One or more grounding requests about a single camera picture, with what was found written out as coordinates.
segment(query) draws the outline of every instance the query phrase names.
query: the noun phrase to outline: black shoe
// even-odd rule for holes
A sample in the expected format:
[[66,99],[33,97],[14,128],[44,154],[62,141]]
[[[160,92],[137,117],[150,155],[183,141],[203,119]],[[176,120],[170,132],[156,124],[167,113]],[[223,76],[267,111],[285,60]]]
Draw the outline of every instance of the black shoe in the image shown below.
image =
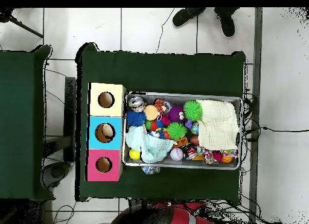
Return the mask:
[[222,32],[226,37],[232,37],[235,34],[235,25],[231,17],[220,18]]
[[179,26],[185,24],[190,19],[192,19],[192,17],[188,14],[188,11],[186,9],[181,9],[173,17],[173,24],[176,27],[179,27]]

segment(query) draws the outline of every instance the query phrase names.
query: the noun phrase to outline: light blue cloth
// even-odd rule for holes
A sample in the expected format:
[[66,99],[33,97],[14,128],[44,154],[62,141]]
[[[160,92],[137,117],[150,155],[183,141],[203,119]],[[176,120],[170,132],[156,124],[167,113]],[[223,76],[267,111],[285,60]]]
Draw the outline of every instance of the light blue cloth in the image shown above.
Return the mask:
[[143,126],[131,126],[126,134],[126,143],[131,149],[141,152],[141,159],[146,164],[153,164],[166,157],[174,141],[153,137],[144,132]]

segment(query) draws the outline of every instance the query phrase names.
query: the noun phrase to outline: colored box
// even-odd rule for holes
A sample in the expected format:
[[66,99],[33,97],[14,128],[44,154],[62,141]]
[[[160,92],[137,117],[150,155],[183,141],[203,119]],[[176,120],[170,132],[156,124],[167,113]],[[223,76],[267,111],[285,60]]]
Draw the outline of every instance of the colored box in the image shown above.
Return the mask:
[[[108,158],[112,166],[106,173],[98,171],[96,163],[100,158]],[[120,150],[89,150],[89,156],[86,158],[87,179],[89,182],[116,182],[123,170]]]
[[[95,129],[103,123],[110,124],[115,130],[115,136],[110,142],[100,142],[95,136]],[[122,137],[122,118],[90,116],[89,149],[119,150]]]
[[[88,84],[90,92],[90,115],[99,117],[122,117],[123,101],[126,89],[122,85],[90,83]],[[104,108],[99,104],[99,96],[103,92],[108,92],[113,97],[113,105]]]

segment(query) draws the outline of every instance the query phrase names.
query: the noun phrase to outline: gray plastic bin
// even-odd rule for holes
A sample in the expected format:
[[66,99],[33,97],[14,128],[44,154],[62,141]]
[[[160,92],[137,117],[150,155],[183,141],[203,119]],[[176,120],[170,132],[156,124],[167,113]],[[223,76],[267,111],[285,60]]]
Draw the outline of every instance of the gray plastic bin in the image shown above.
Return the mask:
[[238,147],[238,155],[239,157],[233,159],[231,163],[224,164],[221,162],[214,162],[213,164],[205,164],[203,160],[187,160],[182,159],[181,161],[174,161],[170,158],[170,154],[164,158],[163,161],[157,162],[155,164],[145,164],[141,160],[132,160],[129,157],[129,150],[126,144],[126,130],[128,129],[126,119],[124,120],[124,133],[123,133],[123,163],[129,166],[145,166],[151,165],[156,167],[176,167],[176,168],[202,168],[202,169],[220,169],[220,170],[235,170],[241,164],[241,131],[242,131],[242,123],[243,123],[243,100],[239,97],[224,97],[224,96],[208,96],[208,95],[191,95],[191,94],[163,94],[163,93],[155,93],[155,92],[128,92],[125,97],[127,110],[130,110],[128,107],[128,100],[133,96],[140,96],[144,99],[147,104],[153,104],[154,100],[157,98],[163,98],[164,100],[169,101],[173,105],[181,105],[183,106],[186,101],[190,100],[215,100],[215,101],[228,101],[232,103],[235,107],[235,111],[237,114],[237,121],[239,126],[239,133],[237,135],[236,145]]

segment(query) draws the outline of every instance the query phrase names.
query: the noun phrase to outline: shape sorter box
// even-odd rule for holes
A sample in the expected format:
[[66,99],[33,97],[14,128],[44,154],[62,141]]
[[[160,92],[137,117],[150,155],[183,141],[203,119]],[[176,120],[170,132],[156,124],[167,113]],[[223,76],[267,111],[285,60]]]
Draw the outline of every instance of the shape sorter box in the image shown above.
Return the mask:
[[[86,145],[86,181],[119,180],[123,169],[121,152],[125,92],[126,89],[122,85],[88,84],[87,129],[89,136]],[[107,102],[102,100],[102,95],[104,98],[109,97],[110,103],[106,104]],[[106,124],[112,129],[112,136],[104,136],[103,129]],[[102,159],[109,165],[104,171],[102,171],[102,166],[98,165]]]

